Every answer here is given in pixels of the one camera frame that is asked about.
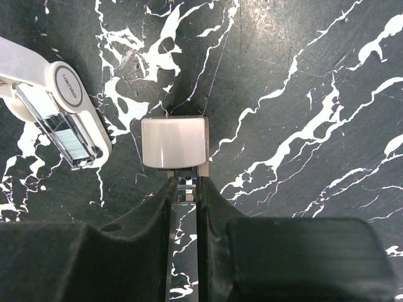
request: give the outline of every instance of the oval logo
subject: oval logo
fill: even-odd
[[[67,67],[59,66],[55,71],[57,92],[70,106],[78,107],[82,103],[82,88],[77,76]]]

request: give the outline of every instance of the marble surface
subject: marble surface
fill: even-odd
[[[0,36],[80,75],[114,142],[72,172],[0,104],[2,221],[101,226],[156,192],[140,120],[210,119],[211,177],[248,216],[358,217],[403,299],[403,1],[6,0]],[[196,301],[195,209],[182,208],[171,298]]]

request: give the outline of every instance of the white block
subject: white block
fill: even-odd
[[[206,161],[205,119],[148,118],[141,122],[143,163],[158,169],[180,169]]]

